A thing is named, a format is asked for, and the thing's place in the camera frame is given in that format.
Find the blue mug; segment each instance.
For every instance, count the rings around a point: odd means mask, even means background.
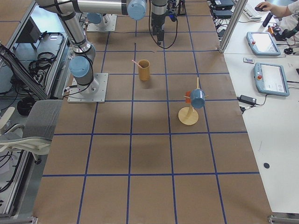
[[[190,94],[191,105],[194,108],[202,108],[205,105],[205,92],[195,89]]]

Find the keyboard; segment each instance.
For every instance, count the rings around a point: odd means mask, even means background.
[[[243,9],[243,15],[245,15],[249,21],[260,21],[262,19],[262,16],[249,3],[246,3]]]

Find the human arm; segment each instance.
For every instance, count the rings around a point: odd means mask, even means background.
[[[262,8],[264,6],[263,11],[271,11],[277,17],[286,17],[292,14],[287,6],[277,6],[267,1],[259,3],[256,7]]]

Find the brown cup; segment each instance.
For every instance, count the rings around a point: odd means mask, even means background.
[[[150,62],[146,59],[142,59],[138,62],[138,75],[139,79],[142,81],[147,81],[150,79]]]

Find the tablet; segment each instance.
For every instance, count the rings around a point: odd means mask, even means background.
[[[270,33],[248,32],[246,38],[252,52],[255,55],[280,55],[280,50],[278,49]]]
[[[282,65],[256,63],[254,78],[256,88],[261,93],[285,97],[290,95]]]

